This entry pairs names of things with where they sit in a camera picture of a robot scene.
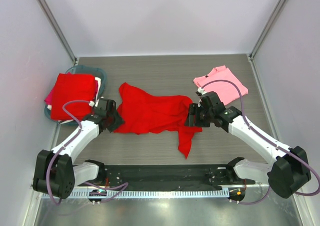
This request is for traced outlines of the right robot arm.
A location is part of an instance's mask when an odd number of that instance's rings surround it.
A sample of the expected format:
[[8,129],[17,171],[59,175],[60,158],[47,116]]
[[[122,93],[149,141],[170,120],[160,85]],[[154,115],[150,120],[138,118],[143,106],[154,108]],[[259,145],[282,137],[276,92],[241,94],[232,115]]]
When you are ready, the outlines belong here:
[[234,159],[225,171],[228,182],[254,180],[268,184],[278,196],[289,198],[310,181],[308,157],[301,147],[291,148],[272,138],[236,107],[226,108],[217,93],[199,89],[197,95],[199,102],[190,104],[186,126],[206,128],[214,125],[221,128],[242,140],[265,160],[265,163],[257,163],[240,157]]

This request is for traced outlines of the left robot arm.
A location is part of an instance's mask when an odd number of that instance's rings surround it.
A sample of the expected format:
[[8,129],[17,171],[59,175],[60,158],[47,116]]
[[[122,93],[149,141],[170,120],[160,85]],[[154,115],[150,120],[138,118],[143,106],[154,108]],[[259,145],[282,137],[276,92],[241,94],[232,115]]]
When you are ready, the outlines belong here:
[[97,102],[86,101],[93,111],[82,120],[67,109],[76,101],[66,102],[62,109],[78,124],[78,127],[62,143],[52,150],[42,150],[36,157],[32,188],[46,193],[51,200],[66,199],[73,188],[81,184],[102,185],[107,177],[105,165],[95,160],[86,160],[80,165],[74,162],[86,146],[105,130],[115,131],[124,124],[117,111],[116,102],[99,98]]

